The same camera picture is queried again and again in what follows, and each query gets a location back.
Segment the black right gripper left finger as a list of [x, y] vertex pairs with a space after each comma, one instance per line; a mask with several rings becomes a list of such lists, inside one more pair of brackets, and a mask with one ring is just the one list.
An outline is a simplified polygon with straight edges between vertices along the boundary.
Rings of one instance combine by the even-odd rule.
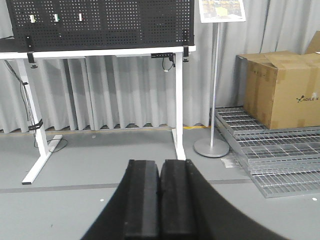
[[129, 160], [114, 194], [84, 240], [160, 239], [159, 171], [153, 160]]

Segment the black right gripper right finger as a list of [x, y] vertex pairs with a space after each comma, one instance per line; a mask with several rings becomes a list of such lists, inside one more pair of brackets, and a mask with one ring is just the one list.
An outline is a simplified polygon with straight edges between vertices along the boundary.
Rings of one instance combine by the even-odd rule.
[[191, 160], [167, 159], [160, 174], [163, 240], [282, 240], [218, 193]]

